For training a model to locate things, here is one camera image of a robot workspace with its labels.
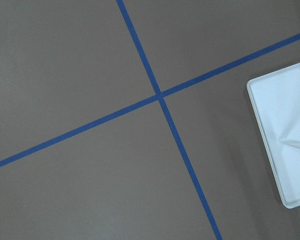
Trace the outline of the white rectangular tray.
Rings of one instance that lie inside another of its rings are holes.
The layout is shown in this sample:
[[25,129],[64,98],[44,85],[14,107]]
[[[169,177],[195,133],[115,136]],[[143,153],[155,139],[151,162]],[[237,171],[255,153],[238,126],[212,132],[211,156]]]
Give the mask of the white rectangular tray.
[[246,85],[282,204],[300,206],[300,63]]

